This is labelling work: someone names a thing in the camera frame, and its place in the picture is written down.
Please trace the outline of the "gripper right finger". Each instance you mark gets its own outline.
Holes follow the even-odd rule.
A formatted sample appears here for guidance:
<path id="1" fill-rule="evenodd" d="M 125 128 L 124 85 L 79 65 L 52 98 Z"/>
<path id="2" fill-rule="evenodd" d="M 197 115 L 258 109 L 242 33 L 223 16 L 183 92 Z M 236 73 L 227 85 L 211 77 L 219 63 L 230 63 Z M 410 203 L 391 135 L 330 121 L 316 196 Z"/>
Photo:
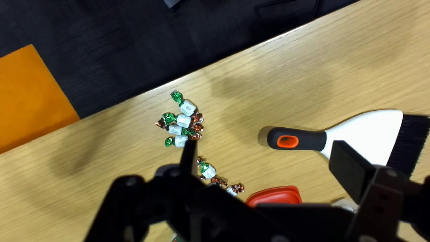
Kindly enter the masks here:
<path id="1" fill-rule="evenodd" d="M 359 205 L 346 242 L 406 242 L 398 236 L 406 222 L 430 242 L 430 175 L 422 184 L 392 167 L 373 165 L 345 141 L 334 141 L 329 170 Z"/>

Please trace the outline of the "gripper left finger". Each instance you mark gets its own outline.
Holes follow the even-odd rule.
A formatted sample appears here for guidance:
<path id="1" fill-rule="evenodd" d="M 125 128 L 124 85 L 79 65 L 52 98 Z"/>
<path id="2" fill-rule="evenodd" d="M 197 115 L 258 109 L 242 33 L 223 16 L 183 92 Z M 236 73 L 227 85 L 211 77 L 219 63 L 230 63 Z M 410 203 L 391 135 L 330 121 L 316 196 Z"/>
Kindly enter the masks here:
<path id="1" fill-rule="evenodd" d="M 152 224 L 166 222 L 187 242 L 269 242 L 269 220 L 221 188 L 197 178 L 198 144 L 153 179 L 126 175 L 110 185 L 84 242 L 144 242 Z"/>

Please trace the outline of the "white plastic object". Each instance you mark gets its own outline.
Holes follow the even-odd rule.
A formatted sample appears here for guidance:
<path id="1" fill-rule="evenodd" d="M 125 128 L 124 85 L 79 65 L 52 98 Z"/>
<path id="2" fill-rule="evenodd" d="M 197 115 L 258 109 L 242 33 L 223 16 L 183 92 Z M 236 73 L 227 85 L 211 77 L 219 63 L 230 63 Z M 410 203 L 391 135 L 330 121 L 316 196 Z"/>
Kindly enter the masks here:
<path id="1" fill-rule="evenodd" d="M 353 212 L 353 213 L 356 213 L 358 211 L 358 208 L 359 208 L 359 205 L 356 204 L 356 202 L 354 202 L 353 200 L 351 200 L 349 198 L 336 199 L 331 203 L 331 206 L 339 207 L 339 208 L 342 208 L 344 210 L 348 210 L 348 211 Z"/>

